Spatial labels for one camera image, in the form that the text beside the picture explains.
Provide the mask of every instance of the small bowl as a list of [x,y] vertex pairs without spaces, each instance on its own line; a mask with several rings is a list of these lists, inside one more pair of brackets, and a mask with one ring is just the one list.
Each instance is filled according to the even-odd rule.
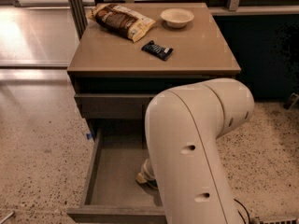
[[172,28],[182,28],[194,18],[193,13],[181,8],[170,8],[161,13],[161,18]]

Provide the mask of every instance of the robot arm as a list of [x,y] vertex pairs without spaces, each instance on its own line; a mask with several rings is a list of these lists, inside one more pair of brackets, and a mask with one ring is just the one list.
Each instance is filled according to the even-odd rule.
[[242,83],[214,79],[166,90],[146,113],[149,158],[168,224],[241,224],[216,139],[252,115]]

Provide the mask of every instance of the terrazzo floor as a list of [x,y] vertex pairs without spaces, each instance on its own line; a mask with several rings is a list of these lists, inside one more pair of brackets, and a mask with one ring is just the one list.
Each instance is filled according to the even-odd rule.
[[[0,70],[0,219],[75,223],[93,150],[65,70]],[[218,148],[235,197],[252,217],[299,217],[299,108],[256,101]]]

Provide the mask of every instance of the cable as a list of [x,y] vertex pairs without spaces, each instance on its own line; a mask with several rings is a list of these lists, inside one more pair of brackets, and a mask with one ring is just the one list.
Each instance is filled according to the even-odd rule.
[[238,201],[237,199],[234,199],[237,203],[239,203],[245,210],[246,214],[247,214],[247,217],[249,219],[249,224],[250,224],[250,215],[249,215],[249,211],[246,209],[246,207],[243,205],[242,202]]
[[238,212],[238,213],[239,213],[239,215],[242,217],[242,220],[243,220],[244,224],[246,224],[246,221],[245,221],[245,219],[244,219],[243,215],[240,213],[240,211],[237,211],[237,212]]

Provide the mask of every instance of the open drawer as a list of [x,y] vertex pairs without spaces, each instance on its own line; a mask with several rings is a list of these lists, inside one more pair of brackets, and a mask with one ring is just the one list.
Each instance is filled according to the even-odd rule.
[[81,203],[67,214],[80,223],[166,223],[159,191],[135,182],[149,156],[141,123],[106,126],[117,135],[97,130]]

